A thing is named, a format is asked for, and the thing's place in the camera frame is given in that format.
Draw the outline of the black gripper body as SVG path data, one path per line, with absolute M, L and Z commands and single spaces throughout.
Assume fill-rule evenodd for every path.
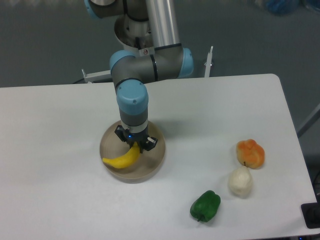
M 133 143 L 136 142 L 139 146 L 139 142 L 148 136 L 149 136 L 148 127 L 146 127 L 143 131 L 140 131 L 137 133 L 133 133 L 133 132 L 129 131 L 127 144 L 129 144 L 131 146 Z

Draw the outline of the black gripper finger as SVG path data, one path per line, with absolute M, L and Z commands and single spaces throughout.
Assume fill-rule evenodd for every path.
M 118 138 L 122 141 L 127 143 L 128 140 L 128 136 L 129 136 L 129 130 L 128 129 L 124 129 L 122 125 L 118 125 L 116 127 L 116 129 L 114 130 L 114 133 L 118 136 Z
M 139 142 L 140 153 L 142 154 L 144 151 L 150 151 L 156 147 L 158 143 L 158 139 L 155 137 L 148 136 Z

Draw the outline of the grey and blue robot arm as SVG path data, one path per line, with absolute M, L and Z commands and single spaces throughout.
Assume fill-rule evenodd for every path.
M 87 0 L 88 13 L 116 16 L 114 31 L 123 44 L 109 60 L 121 123 L 115 134 L 122 142 L 152 150 L 146 84 L 185 78 L 194 70 L 191 51 L 181 44 L 172 0 Z

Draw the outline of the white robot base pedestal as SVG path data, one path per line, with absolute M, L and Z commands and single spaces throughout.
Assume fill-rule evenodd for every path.
M 142 57 L 155 53 L 149 21 L 134 21 L 128 15 L 117 18 L 114 32 L 123 49 Z

